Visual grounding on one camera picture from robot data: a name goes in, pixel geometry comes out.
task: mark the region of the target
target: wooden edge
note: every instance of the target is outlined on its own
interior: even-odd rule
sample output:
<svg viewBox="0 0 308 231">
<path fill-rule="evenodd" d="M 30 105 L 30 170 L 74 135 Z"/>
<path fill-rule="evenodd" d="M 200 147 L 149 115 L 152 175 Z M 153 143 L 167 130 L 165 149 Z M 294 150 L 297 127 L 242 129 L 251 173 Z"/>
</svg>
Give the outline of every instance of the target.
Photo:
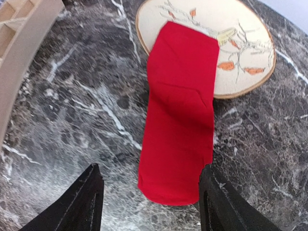
<svg viewBox="0 0 308 231">
<path fill-rule="evenodd" d="M 135 20 L 135 21 L 136 21 L 136 22 L 135 22 L 135 27 L 136 27 L 138 39 L 139 39 L 139 41 L 140 41 L 140 43 L 141 43 L 143 49 L 145 50 L 145 52 L 146 52 L 148 55 L 150 55 L 150 50 L 146 47 L 146 45 L 145 45 L 145 43 L 144 43 L 144 41 L 143 41 L 143 39 L 142 39 L 141 32 L 140 32 L 140 30 L 139 30 L 139 28 L 138 28 L 138 24 L 139 24 L 139 13 L 140 13 L 141 9 L 145 6 L 145 4 L 146 4 L 147 2 L 150 2 L 150 1 L 152 1 L 152 0 L 146 0 L 146 1 L 144 1 L 144 2 L 140 5 L 140 7 L 138 8 L 137 13 L 136 13 L 136 20 Z M 251 92 L 252 90 L 254 90 L 254 89 L 260 87 L 263 83 L 265 83 L 265 82 L 269 79 L 269 77 L 273 74 L 273 72 L 274 72 L 274 70 L 275 70 L 275 67 L 276 67 L 276 58 L 277 58 L 277 57 L 276 57 L 276 49 L 275 49 L 275 44 L 274 44 L 273 37 L 272 37 L 271 33 L 270 33 L 269 30 L 267 29 L 266 25 L 261 21 L 260 17 L 259 17 L 252 9 L 250 9 L 248 6 L 246 6 L 243 2 L 241 2 L 241 1 L 239 1 L 239 0 L 235 0 L 235 1 L 238 1 L 238 2 L 240 2 L 241 4 L 243 4 L 243 5 L 244 5 L 251 13 L 253 13 L 253 14 L 260 20 L 260 22 L 263 24 L 264 28 L 266 29 L 266 31 L 267 31 L 267 33 L 268 33 L 268 35 L 269 35 L 269 38 L 270 38 L 270 40 L 271 40 L 271 42 L 272 42 L 272 45 L 273 45 L 273 49 L 274 49 L 274 63 L 273 63 L 273 67 L 272 67 L 272 69 L 269 71 L 269 73 L 268 73 L 263 79 L 261 79 L 258 83 L 254 84 L 254 85 L 250 86 L 249 88 L 246 88 L 246 89 L 244 89 L 244 90 L 242 90 L 242 91 L 240 91 L 240 92 L 237 92 L 237 93 L 233 93 L 233 94 L 222 94 L 222 95 L 215 95 L 215 94 L 214 94 L 214 98 L 215 98 L 215 99 L 224 99 L 224 100 L 227 100 L 227 99 L 234 99 L 234 98 L 237 98 L 237 97 L 239 97 L 239 96 L 242 96 L 242 95 L 245 95 L 245 94 Z"/>
<path fill-rule="evenodd" d="M 22 18 L 22 17 L 28 17 L 29 14 L 31 14 L 31 11 L 35 9 L 35 4 L 31 2 L 30 0 L 24 0 L 21 2 L 20 6 L 12 16 L 12 18 Z"/>
<path fill-rule="evenodd" d="M 24 74 L 41 42 L 64 8 L 62 0 L 41 0 L 18 29 L 0 64 L 0 144 Z"/>
<path fill-rule="evenodd" d="M 3 18 L 11 18 L 13 14 L 15 13 L 15 8 L 8 3 L 7 1 L 3 2 L 3 4 L 0 6 L 0 21 L 3 20 Z"/>
<path fill-rule="evenodd" d="M 0 25 L 5 24 L 9 26 L 10 28 L 12 28 L 13 30 L 18 31 L 18 29 L 23 26 L 25 21 L 26 21 L 26 18 L 17 18 L 16 20 L 1 22 Z"/>
<path fill-rule="evenodd" d="M 26 0 L 6 0 L 15 10 L 17 10 Z"/>
</svg>

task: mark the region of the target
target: tabletop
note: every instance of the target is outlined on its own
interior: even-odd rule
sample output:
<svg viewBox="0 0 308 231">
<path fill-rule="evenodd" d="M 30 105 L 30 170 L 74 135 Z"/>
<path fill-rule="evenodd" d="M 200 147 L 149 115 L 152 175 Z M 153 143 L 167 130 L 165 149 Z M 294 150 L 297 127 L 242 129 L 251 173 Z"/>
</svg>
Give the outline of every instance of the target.
<svg viewBox="0 0 308 231">
<path fill-rule="evenodd" d="M 256 0 L 277 65 L 260 88 L 215 100 L 214 164 L 283 231 L 308 230 L 308 36 Z M 27 71 L 0 158 L 0 230 L 16 231 L 92 162 L 105 180 L 102 230 L 198 231 L 197 206 L 137 189 L 149 86 L 142 0 L 67 0 Z"/>
</svg>

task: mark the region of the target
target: red cloth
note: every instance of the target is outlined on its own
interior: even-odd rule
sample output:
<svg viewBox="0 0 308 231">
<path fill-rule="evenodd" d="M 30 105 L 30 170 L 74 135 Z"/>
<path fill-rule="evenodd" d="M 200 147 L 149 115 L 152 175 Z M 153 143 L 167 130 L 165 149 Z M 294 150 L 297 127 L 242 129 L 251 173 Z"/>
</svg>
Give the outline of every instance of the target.
<svg viewBox="0 0 308 231">
<path fill-rule="evenodd" d="M 148 60 L 150 98 L 138 187 L 153 202 L 199 200 L 199 177 L 213 159 L 218 42 L 168 22 Z"/>
</svg>

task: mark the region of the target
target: white marble vein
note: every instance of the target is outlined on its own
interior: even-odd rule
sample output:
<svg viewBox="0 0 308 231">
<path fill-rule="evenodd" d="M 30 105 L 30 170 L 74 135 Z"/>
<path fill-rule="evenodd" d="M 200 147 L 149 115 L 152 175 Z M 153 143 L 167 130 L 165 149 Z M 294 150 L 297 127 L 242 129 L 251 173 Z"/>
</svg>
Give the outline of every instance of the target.
<svg viewBox="0 0 308 231">
<path fill-rule="evenodd" d="M 253 126 L 262 134 L 264 135 L 263 131 L 261 130 L 261 128 L 251 119 L 248 117 L 248 120 L 253 124 Z"/>
<path fill-rule="evenodd" d="M 132 32 L 132 28 L 131 28 L 131 22 L 129 21 L 129 19 L 127 18 L 127 15 L 125 13 L 124 10 L 124 6 L 123 6 L 123 1 L 120 0 L 120 3 L 117 3 L 115 0 L 111 0 L 112 4 L 115 5 L 118 8 L 118 14 L 120 16 L 119 20 L 125 20 L 126 24 L 127 24 L 127 29 L 128 29 L 128 34 L 129 34 L 129 40 L 132 42 L 133 46 L 134 46 L 134 54 L 138 60 L 138 63 L 141 64 L 141 59 L 140 56 L 137 52 L 137 44 L 134 41 L 134 36 L 133 36 L 133 32 Z"/>
<path fill-rule="evenodd" d="M 61 21 L 70 16 L 72 16 L 72 13 L 68 11 L 67 9 L 64 9 L 61 13 L 59 13 L 57 21 Z"/>
<path fill-rule="evenodd" d="M 229 111 L 227 111 L 225 114 L 223 114 L 222 118 L 226 117 L 227 115 L 232 115 L 234 113 L 237 113 L 236 107 L 231 108 Z"/>
<path fill-rule="evenodd" d="M 4 168 L 7 172 L 7 175 L 8 176 L 11 176 L 12 175 L 12 170 L 13 170 L 13 159 L 7 155 L 4 155 L 4 152 L 3 151 L 0 151 L 0 157 L 1 157 L 1 161 L 4 163 Z M 5 175 L 3 175 L 6 180 L 8 181 L 9 178 Z"/>
<path fill-rule="evenodd" d="M 289 194 L 288 192 L 284 191 L 281 189 L 281 187 L 277 184 L 277 182 L 275 181 L 274 177 L 272 177 L 274 184 L 276 185 L 275 188 L 273 188 L 273 191 L 275 192 L 280 192 L 282 193 L 284 196 L 290 197 L 291 199 L 293 199 L 293 196 L 291 194 Z"/>
<path fill-rule="evenodd" d="M 294 61 L 289 58 L 287 55 L 285 55 L 284 53 L 282 53 L 281 51 L 277 50 L 276 49 L 276 53 L 279 54 L 287 63 L 289 63 L 293 68 L 294 70 L 296 71 L 296 77 L 302 79 L 307 85 L 308 85 L 308 79 L 306 76 L 304 76 L 303 73 L 301 73 L 299 70 L 298 70 L 298 67 L 297 65 L 294 63 Z"/>
<path fill-rule="evenodd" d="M 214 136 L 213 136 L 213 144 L 216 145 L 216 144 L 219 144 L 219 138 L 217 136 L 217 133 L 214 132 Z"/>
<path fill-rule="evenodd" d="M 243 123 L 243 119 L 240 119 L 240 121 L 238 121 L 237 123 L 235 124 L 231 124 L 228 129 L 234 129 L 236 127 L 239 127 L 241 124 Z"/>
<path fill-rule="evenodd" d="M 92 103 L 91 103 L 90 106 L 88 106 L 88 105 L 85 105 L 84 103 L 82 103 L 78 100 L 75 100 L 73 98 L 72 98 L 72 101 L 74 101 L 76 104 L 80 105 L 80 106 L 76 106 L 75 108 L 86 111 L 86 112 L 89 113 L 89 115 L 95 116 L 95 115 L 97 115 L 98 112 L 104 112 L 103 109 L 95 108 L 94 104 L 92 104 Z"/>
<path fill-rule="evenodd" d="M 113 119 L 115 126 L 117 127 L 118 132 L 121 135 L 126 136 L 131 145 L 133 145 L 135 148 L 137 148 L 138 150 L 141 150 L 141 145 L 139 143 L 137 143 L 133 136 L 127 132 L 124 128 L 124 126 L 121 124 L 120 120 L 117 118 L 117 116 L 114 114 L 114 112 L 102 101 L 102 99 L 100 98 L 98 92 L 92 88 L 89 88 L 87 86 L 82 85 L 81 83 L 78 82 L 78 84 L 87 92 L 89 92 L 96 100 L 97 102 L 102 106 L 102 109 Z"/>
<path fill-rule="evenodd" d="M 37 165 L 42 165 L 39 162 L 36 162 L 34 160 L 32 160 L 30 157 L 28 157 L 26 154 L 20 153 L 17 149 L 15 148 L 11 148 L 10 146 L 3 144 L 2 147 L 6 150 L 8 150 L 11 153 L 17 154 L 18 156 L 20 156 L 22 159 L 26 159 L 28 160 L 30 163 L 32 164 L 37 164 Z"/>
<path fill-rule="evenodd" d="M 76 45 L 74 45 L 70 50 L 69 52 L 61 59 L 59 60 L 58 62 L 56 62 L 55 60 L 52 60 L 51 61 L 51 71 L 48 75 L 48 77 L 46 78 L 46 80 L 48 82 L 52 82 L 54 77 L 56 76 L 56 71 L 58 70 L 58 68 L 60 66 L 62 66 L 70 57 L 71 55 L 73 54 L 73 52 L 75 51 L 76 49 Z"/>
<path fill-rule="evenodd" d="M 1 206 L 0 206 L 0 213 L 2 214 L 1 217 L 5 218 L 5 219 L 12 220 L 17 226 L 21 227 L 21 224 L 19 222 L 19 216 L 10 212 L 7 209 L 1 208 Z"/>
</svg>

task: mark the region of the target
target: beige wooden shelf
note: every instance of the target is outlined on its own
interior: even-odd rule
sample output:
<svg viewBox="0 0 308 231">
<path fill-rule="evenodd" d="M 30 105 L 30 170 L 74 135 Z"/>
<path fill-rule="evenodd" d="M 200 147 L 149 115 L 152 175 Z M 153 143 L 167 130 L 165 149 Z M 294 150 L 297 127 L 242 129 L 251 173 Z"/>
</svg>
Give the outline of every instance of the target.
<svg viewBox="0 0 308 231">
<path fill-rule="evenodd" d="M 23 76 L 63 8 L 62 0 L 6 0 L 0 6 L 0 144 Z"/>
</svg>

